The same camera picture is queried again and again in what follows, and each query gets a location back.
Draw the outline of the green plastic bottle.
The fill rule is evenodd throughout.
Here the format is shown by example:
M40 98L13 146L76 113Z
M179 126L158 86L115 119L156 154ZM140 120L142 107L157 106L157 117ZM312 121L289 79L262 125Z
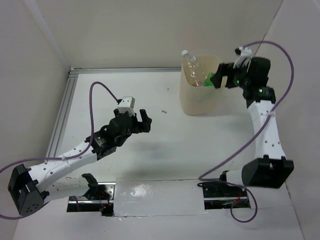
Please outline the green plastic bottle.
M215 73L210 72L206 77L205 80L203 82L203 86L204 87L213 87L214 84L212 82L212 78L214 77Z

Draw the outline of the clear bottle white cap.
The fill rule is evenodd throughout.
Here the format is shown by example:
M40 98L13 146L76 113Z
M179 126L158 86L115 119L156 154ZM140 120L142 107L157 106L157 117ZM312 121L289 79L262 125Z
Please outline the clear bottle white cap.
M193 73L191 72L192 64L190 64L190 58L194 55L191 55L187 50L183 50L181 52L181 55L183 58L182 65L187 82L193 87L198 87L196 86Z
M197 87L202 87L206 80L206 75L195 56L192 56L190 59L190 64L192 64L191 72L193 73L193 79Z

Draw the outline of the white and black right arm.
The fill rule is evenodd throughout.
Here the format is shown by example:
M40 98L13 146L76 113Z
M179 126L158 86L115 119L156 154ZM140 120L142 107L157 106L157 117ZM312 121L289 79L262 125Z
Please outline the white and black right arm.
M277 100L273 88L267 85L271 62L264 57L253 57L245 66L234 67L233 63L221 63L211 82L220 88L223 77L226 88L239 87L246 101L254 133L254 159L241 170L224 171L219 179L218 190L223 196L230 196L236 185L278 189L294 170L294 163L283 151L276 114L273 110Z

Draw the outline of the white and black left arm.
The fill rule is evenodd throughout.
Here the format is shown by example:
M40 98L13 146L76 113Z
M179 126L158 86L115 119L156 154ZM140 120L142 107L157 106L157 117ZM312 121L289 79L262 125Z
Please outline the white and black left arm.
M8 191L19 215L27 217L48 202L65 197L109 200L109 191L91 173L83 173L79 177L71 177L70 173L113 154L132 134L150 132L152 119L144 109L139 112L141 121L136 114L120 113L116 109L109 124L57 160L31 167L24 164L16 166L11 173Z

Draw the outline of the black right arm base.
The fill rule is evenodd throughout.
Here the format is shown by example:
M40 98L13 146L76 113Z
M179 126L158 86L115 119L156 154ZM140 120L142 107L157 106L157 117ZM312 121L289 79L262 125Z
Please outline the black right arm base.
M220 182L227 180L227 172L223 171L214 181L197 184L202 189L205 210L230 209L232 204L235 204L234 208L251 207L245 190Z

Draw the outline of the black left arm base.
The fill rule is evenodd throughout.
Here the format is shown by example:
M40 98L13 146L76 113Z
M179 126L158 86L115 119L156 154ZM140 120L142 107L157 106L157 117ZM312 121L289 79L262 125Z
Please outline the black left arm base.
M67 213L97 213L103 217L114 216L115 182L99 183L91 173L84 173L89 189L81 196L70 196Z

